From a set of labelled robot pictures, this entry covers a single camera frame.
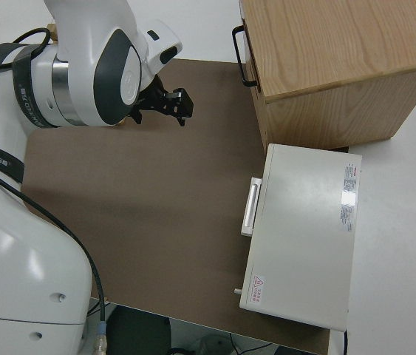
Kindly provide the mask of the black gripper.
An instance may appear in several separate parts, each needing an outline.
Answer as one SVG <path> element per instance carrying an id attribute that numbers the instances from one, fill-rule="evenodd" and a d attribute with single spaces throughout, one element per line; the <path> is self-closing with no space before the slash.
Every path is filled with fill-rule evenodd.
<path id="1" fill-rule="evenodd" d="M 194 103 L 184 88 L 166 92 L 159 75 L 155 75 L 152 82 L 140 92 L 139 101 L 133 105 L 129 116 L 140 125 L 143 119 L 142 110 L 163 109 L 166 115 L 175 117 L 180 126 L 185 126 L 186 119 L 192 117 Z"/>

